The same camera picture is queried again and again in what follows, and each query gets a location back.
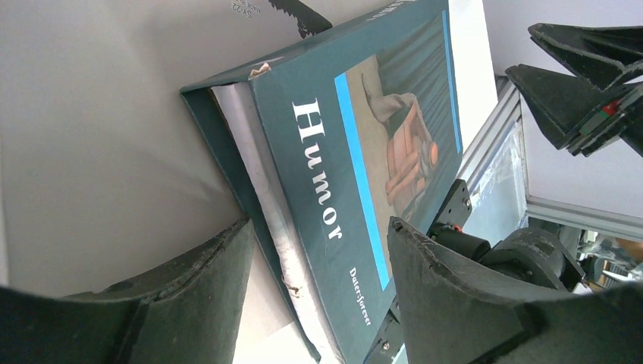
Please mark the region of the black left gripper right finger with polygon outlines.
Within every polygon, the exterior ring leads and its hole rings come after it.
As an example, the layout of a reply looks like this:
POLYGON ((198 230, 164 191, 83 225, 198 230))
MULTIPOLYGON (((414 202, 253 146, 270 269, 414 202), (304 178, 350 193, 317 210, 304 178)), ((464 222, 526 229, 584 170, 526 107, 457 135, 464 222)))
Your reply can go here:
POLYGON ((400 218, 388 238, 411 363, 642 361, 640 283, 575 294, 473 261, 400 218))

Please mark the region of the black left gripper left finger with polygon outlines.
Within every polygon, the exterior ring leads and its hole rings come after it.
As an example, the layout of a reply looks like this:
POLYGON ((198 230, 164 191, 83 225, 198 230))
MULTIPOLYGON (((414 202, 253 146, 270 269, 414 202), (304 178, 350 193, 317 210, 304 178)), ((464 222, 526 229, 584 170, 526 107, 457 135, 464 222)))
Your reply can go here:
POLYGON ((256 235, 241 218, 98 292, 1 289, 3 363, 230 363, 256 235))

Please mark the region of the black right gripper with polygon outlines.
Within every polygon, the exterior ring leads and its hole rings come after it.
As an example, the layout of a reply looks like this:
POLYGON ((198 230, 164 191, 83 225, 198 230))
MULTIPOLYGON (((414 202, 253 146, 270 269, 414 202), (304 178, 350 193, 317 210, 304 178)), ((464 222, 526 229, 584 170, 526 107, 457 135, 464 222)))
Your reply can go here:
POLYGON ((528 32, 579 77, 526 64, 506 69, 554 148, 589 157, 622 140, 642 156, 642 83, 624 84, 642 75, 642 27, 538 23, 528 32))

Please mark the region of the teal Humor book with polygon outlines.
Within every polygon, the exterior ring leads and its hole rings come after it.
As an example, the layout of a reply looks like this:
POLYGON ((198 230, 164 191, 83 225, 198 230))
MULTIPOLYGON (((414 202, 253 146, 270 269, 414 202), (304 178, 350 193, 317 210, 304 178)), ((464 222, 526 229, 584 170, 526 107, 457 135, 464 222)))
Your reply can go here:
POLYGON ((463 153, 446 1, 395 1, 180 92, 323 363, 372 359, 387 238, 426 232, 463 153))

